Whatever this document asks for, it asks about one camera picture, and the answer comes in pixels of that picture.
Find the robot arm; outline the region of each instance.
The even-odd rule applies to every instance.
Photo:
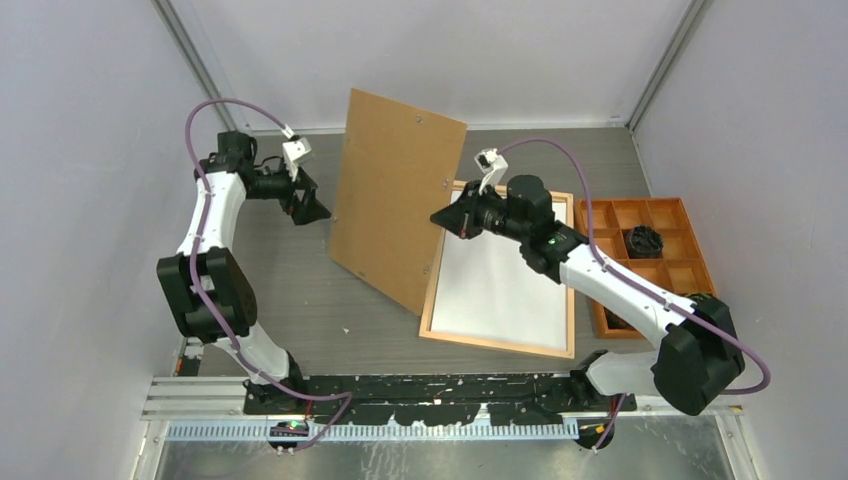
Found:
[[[301,168],[311,152],[309,143],[288,127],[283,134],[286,141],[282,144],[282,166],[276,172],[263,171],[254,165],[256,141],[240,132],[218,134],[218,152],[201,161],[212,195],[208,197],[209,212],[197,252],[198,270],[203,289],[239,337],[240,356],[198,297],[189,276],[189,255],[207,193],[198,178],[195,178],[197,203],[188,233],[177,254],[160,259],[157,264],[157,276],[180,333],[226,351],[257,385],[268,382],[242,359],[275,380],[289,376],[293,360],[256,322],[256,297],[231,253],[239,209],[245,200],[274,199],[295,225],[330,217],[329,210],[315,198],[317,185]]]
[[[573,372],[585,376],[595,391],[660,394],[689,415],[703,411],[744,370],[742,354],[668,307],[675,304],[735,337],[727,306],[709,295],[681,297],[667,292],[606,255],[599,262],[584,235],[555,219],[550,192],[538,177],[514,177],[507,184],[506,198],[485,183],[489,178],[485,169],[495,164],[489,158],[491,152],[476,158],[487,175],[484,181],[466,184],[460,197],[434,213],[431,221],[460,238],[489,231],[519,242],[519,252],[530,268],[600,302],[657,349],[628,355],[595,352],[582,370]],[[612,275],[610,267],[662,297],[664,303]]]

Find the orange tray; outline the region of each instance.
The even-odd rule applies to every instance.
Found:
[[[602,198],[592,201],[595,242],[604,253],[633,273],[679,295],[715,295],[689,217],[679,198]],[[588,234],[586,201],[577,204],[577,229]],[[647,225],[663,238],[662,258],[631,259],[624,234],[637,225]],[[598,338],[643,338],[603,305],[591,301]]]

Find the gray table surface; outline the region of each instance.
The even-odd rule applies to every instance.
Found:
[[[627,130],[500,130],[468,132],[457,179],[479,178],[473,155],[530,136],[562,141],[589,177],[593,195],[647,197],[648,188]],[[342,135],[309,137],[315,157],[305,166],[318,183],[318,198],[332,210],[338,185]],[[279,139],[260,137],[259,157],[279,151]],[[580,181],[568,160],[547,145],[526,145],[508,154],[514,175],[534,174],[547,188],[582,198]],[[256,292],[259,322],[309,374],[562,372],[597,349],[645,351],[644,340],[595,338],[588,303],[576,302],[574,360],[486,350],[418,338],[420,319],[357,279],[326,254],[330,222],[294,227],[273,201],[246,202],[236,227],[233,251]],[[244,375],[218,349],[207,348],[201,375]]]

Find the wooden board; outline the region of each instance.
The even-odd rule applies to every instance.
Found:
[[[461,191],[463,186],[463,182],[456,182],[453,188],[455,191]],[[504,187],[498,187],[497,190],[501,195],[506,193],[506,189]],[[574,208],[572,195],[569,193],[551,192],[551,196],[553,197],[555,204],[565,204],[564,223],[569,226],[573,225]],[[475,240],[471,240],[470,242],[466,241],[466,243],[471,245],[471,242],[474,242]],[[497,238],[496,240],[505,241],[505,239],[502,238]],[[452,245],[466,246],[465,244],[453,243]],[[499,248],[498,245],[493,244],[490,247],[491,250],[489,253],[481,253],[481,260],[489,254],[502,257],[505,257],[506,255],[514,255],[514,257],[508,258],[522,262],[518,253],[518,244],[507,245],[506,248],[503,249],[505,250],[503,252],[501,250],[494,251],[494,249]],[[509,273],[512,271],[511,269],[513,267],[505,267],[501,269],[493,268],[495,267],[494,265],[478,265],[478,268],[467,268],[467,265],[464,265],[464,262],[456,260],[452,264],[443,264],[442,260],[444,260],[444,253],[445,239],[443,236],[442,241],[439,243],[435,260],[433,261],[433,276],[430,279],[430,284],[427,289],[427,300],[424,307],[424,313],[421,316],[419,336],[534,355],[574,358],[573,289],[565,289],[560,285],[553,284],[546,277],[533,273],[525,265],[518,265],[518,267],[527,269],[528,274],[537,275],[535,277],[530,277],[531,281],[538,279],[542,282],[540,286],[545,290],[544,293],[542,293],[545,298],[548,298],[553,302],[563,302],[562,308],[560,308],[559,305],[555,305],[555,308],[547,309],[548,311],[560,312],[562,315],[562,330],[551,330],[557,328],[555,326],[557,325],[556,320],[554,323],[550,323],[550,320],[539,317],[540,323],[538,325],[534,324],[532,321],[532,316],[540,313],[540,309],[534,309],[534,306],[538,305],[538,301],[544,300],[539,298],[534,300],[532,294],[521,293],[520,290],[523,287],[520,286],[500,290],[501,287],[508,285],[510,279],[514,277],[514,274]],[[477,259],[474,258],[469,261],[474,262],[477,261]],[[448,273],[448,270],[443,269],[453,269],[451,275],[454,275],[454,277],[456,277],[456,275],[461,276],[461,281],[454,277],[448,280],[448,284],[451,285],[450,298],[444,296],[445,292],[441,292],[441,295],[443,296],[440,297],[439,280],[441,278],[444,281],[446,278],[444,277],[444,274]],[[504,275],[510,276],[510,278],[502,278]],[[526,279],[516,280],[520,282],[527,281]],[[461,285],[470,285],[473,286],[473,288],[479,288],[480,285],[492,285],[492,291],[490,293],[497,296],[498,299],[491,302],[469,301],[469,305],[462,305],[461,299],[463,297],[474,295],[477,300],[480,300],[480,294],[479,292],[477,294],[472,294],[470,292],[468,294],[457,292],[458,288],[462,288]],[[515,295],[518,295],[519,298],[509,298],[512,292],[515,292]],[[444,299],[442,302],[447,303],[448,305],[444,306],[440,304],[440,299]],[[499,314],[499,312],[503,312],[504,308],[514,308],[515,311],[509,312],[506,316]],[[522,318],[521,312],[526,312],[524,318]],[[455,320],[451,317],[456,315],[463,315],[463,320],[465,321],[451,325],[452,322],[455,322]],[[488,319],[491,320],[491,325],[486,325],[486,321]],[[434,330],[434,326],[439,327],[436,330],[441,329],[442,331]],[[533,331],[533,327],[536,327],[541,331]],[[551,339],[540,340],[540,336],[545,335],[545,332],[547,332],[547,335],[549,335]]]
[[[466,125],[352,90],[330,257],[413,313],[424,308]]]

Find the black object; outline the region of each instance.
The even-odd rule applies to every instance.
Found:
[[[612,313],[612,310],[604,307],[604,316],[607,319],[607,328],[612,328],[616,330],[626,330],[633,329],[629,323],[625,322],[624,319],[619,317],[618,315]]]
[[[606,437],[604,437],[604,441],[598,445],[598,450],[602,450],[604,447],[610,444],[612,441],[612,437],[615,436],[615,425],[610,427],[609,422],[599,421],[599,420],[578,420],[577,428],[579,437],[575,442],[583,448],[591,449],[598,443],[598,440],[601,439],[601,435],[604,434],[605,430],[609,430],[609,433]]]
[[[639,225],[624,234],[624,245],[630,258],[660,258],[662,256],[662,235],[647,226]]]
[[[464,239],[488,230],[515,240],[527,266],[562,283],[560,263],[588,239],[555,218],[551,193],[539,177],[513,177],[507,183],[506,199],[491,185],[482,194],[479,189],[479,180],[465,184],[459,198],[431,215],[430,221]]]
[[[256,139],[241,132],[218,134],[218,152],[201,160],[207,174],[237,173],[247,190],[247,199],[278,200],[295,225],[330,218],[330,211],[315,198],[318,185],[299,168],[295,180],[281,168],[276,172],[255,168]]]
[[[300,366],[294,361],[294,357],[291,356],[291,353],[288,353],[288,357],[289,374],[286,378],[281,380],[280,383],[296,392],[305,392],[308,386],[306,385],[306,381],[303,379]],[[291,395],[286,395],[276,386],[271,384],[259,385],[251,382],[250,380],[245,380],[243,385],[245,390],[247,390],[245,405],[247,405],[248,400],[252,404],[259,405],[273,403],[273,408],[281,414],[296,412],[298,409],[306,405],[305,401]]]
[[[724,302],[710,294],[689,297],[695,301],[695,315],[736,338]],[[745,370],[745,360],[738,348],[691,320],[667,330],[651,367],[654,385],[674,408],[698,415]]]
[[[244,336],[256,323],[256,296],[228,248],[212,247],[197,256],[198,275],[209,275],[215,290],[208,292],[236,335]],[[212,312],[191,289],[189,258],[178,254],[156,264],[156,276],[180,333],[212,343],[225,336]]]

